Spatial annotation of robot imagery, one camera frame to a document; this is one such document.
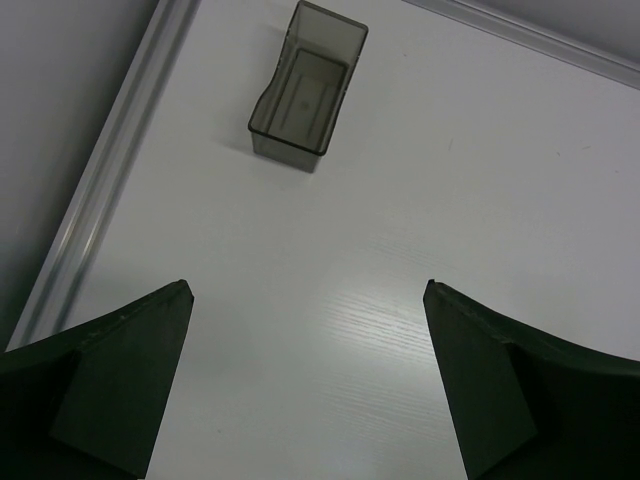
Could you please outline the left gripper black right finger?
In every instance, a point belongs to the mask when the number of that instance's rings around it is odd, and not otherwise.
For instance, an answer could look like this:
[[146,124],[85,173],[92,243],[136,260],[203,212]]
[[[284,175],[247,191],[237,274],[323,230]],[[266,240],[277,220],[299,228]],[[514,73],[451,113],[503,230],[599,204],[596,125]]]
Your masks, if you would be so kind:
[[427,324],[470,479],[636,479],[639,364],[430,280]]

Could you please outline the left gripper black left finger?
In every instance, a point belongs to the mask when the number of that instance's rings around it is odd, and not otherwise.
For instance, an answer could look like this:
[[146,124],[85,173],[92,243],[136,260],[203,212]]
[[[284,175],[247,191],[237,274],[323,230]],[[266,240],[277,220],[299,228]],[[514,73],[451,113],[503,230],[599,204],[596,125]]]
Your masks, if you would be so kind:
[[2,354],[2,478],[145,478],[193,304],[179,280]]

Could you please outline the translucent grey plastic bin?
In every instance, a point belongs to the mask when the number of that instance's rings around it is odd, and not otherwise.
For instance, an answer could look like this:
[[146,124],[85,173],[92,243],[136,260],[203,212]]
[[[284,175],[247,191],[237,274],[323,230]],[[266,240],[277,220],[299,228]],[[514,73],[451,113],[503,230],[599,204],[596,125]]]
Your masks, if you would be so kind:
[[253,152],[312,173],[326,154],[368,27],[299,1],[248,122]]

